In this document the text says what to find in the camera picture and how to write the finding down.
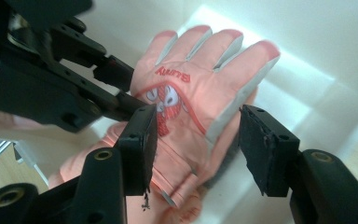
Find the glove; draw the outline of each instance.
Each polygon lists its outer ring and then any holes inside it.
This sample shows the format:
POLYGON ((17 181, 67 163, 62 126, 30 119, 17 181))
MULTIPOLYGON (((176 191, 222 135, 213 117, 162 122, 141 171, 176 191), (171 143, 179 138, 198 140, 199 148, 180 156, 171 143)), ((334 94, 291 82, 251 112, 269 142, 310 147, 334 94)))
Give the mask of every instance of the glove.
MULTIPOLYGON (((280 55, 267 41, 239 52, 242 40, 239 31, 213 35, 208 26, 180 38, 166 31, 137 63, 131 94, 157 104, 159 138, 151 209, 142 213, 143 197, 128 197, 129 223, 183 223, 200 213, 197 186, 215 174, 239 129, 240 106, 280 55)), ((112 126, 98 144, 68 160, 51 186, 79 175, 87 154, 111 147, 124 127, 112 126)))

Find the cartoon eye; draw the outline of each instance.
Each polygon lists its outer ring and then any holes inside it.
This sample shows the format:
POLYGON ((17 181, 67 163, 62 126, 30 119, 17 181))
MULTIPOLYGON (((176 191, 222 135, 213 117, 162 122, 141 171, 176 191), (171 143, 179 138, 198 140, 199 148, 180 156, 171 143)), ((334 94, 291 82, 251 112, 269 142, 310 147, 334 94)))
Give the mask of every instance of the cartoon eye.
POLYGON ((147 99, 149 99, 150 101, 155 101, 158 97, 158 91, 157 88, 154 88, 151 91, 148 91, 146 94, 147 99))
POLYGON ((165 87, 165 106, 177 105, 179 102, 179 95, 172 86, 165 87))

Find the floor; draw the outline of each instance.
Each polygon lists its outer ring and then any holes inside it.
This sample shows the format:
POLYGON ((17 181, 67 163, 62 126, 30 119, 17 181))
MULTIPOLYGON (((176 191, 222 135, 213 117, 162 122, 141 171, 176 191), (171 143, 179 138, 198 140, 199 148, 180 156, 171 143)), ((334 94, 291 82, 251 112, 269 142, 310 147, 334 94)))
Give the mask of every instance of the floor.
POLYGON ((39 193, 48 190, 48 186, 36 169, 29 167, 25 162, 18 163, 15 160, 13 145, 9 145, 0 155, 0 188, 9 184, 24 182, 36 185, 39 193))

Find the screw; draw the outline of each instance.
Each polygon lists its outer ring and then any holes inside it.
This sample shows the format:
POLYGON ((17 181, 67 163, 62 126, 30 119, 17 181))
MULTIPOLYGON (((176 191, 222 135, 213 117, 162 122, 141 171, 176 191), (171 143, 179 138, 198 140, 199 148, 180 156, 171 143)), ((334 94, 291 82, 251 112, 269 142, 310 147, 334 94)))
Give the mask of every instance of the screw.
POLYGON ((23 188, 9 189, 0 194, 0 207, 6 207, 16 203, 24 196, 25 191, 23 188))
POLYGON ((312 152, 310 155, 318 161, 324 161, 324 162, 332 162, 333 161, 333 158, 331 158, 329 155, 322 153, 322 152, 312 152))
POLYGON ((111 151, 100 151, 97 154, 94 155, 94 159, 97 161, 104 161, 110 157, 112 157, 113 153, 111 151))

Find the cartoon face print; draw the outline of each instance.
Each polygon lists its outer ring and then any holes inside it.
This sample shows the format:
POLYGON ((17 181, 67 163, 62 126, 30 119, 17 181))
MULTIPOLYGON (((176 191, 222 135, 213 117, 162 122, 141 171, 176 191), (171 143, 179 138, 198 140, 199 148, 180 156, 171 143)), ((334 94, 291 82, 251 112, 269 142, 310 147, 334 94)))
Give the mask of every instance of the cartoon face print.
POLYGON ((146 93, 146 97, 157 104, 158 134, 160 136, 170 132, 166 122, 170 119, 176 119, 182 110, 182 106, 187 112, 180 95, 170 85, 154 88, 146 93))

